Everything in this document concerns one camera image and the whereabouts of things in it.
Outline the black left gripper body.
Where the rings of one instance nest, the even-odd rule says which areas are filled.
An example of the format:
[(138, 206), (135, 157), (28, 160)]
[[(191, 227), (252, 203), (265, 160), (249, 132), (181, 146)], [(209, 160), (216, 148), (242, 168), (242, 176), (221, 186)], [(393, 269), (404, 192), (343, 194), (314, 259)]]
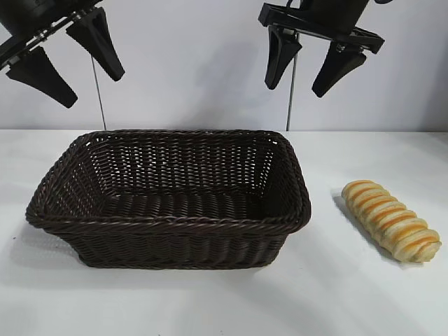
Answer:
[(71, 21), (96, 12), (96, 1), (2, 1), (1, 24), (11, 37), (1, 44), (1, 67), (9, 74), (56, 74), (36, 45)]

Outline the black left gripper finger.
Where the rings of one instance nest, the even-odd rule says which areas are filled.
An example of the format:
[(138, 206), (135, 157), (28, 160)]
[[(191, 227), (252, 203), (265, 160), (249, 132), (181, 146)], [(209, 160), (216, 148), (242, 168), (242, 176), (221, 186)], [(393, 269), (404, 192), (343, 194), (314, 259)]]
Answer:
[(88, 51), (112, 80), (119, 81), (123, 77), (125, 70), (114, 48), (102, 7), (92, 8), (75, 20), (66, 33)]
[(76, 93), (59, 75), (41, 46), (10, 65), (6, 75), (11, 80), (33, 87), (68, 109), (78, 100)]

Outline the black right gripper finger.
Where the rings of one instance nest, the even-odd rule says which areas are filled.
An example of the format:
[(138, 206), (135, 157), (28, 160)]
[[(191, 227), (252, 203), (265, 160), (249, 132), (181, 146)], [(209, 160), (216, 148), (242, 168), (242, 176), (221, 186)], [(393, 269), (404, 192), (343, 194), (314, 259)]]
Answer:
[(366, 59), (359, 45), (331, 42), (311, 90), (322, 98), (341, 78), (363, 65)]
[(284, 27), (268, 27), (269, 55), (265, 84), (274, 90), (287, 66), (302, 49), (298, 41), (298, 32)]

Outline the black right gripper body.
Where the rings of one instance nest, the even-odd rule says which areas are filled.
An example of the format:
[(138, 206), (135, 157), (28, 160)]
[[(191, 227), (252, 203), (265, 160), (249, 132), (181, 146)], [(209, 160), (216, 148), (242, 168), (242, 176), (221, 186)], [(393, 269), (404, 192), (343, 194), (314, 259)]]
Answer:
[(367, 1), (301, 1), (293, 7), (264, 3), (258, 21), (264, 27), (271, 25), (293, 30), (335, 43), (340, 51), (369, 50), (378, 53), (384, 39), (378, 34), (356, 26)]

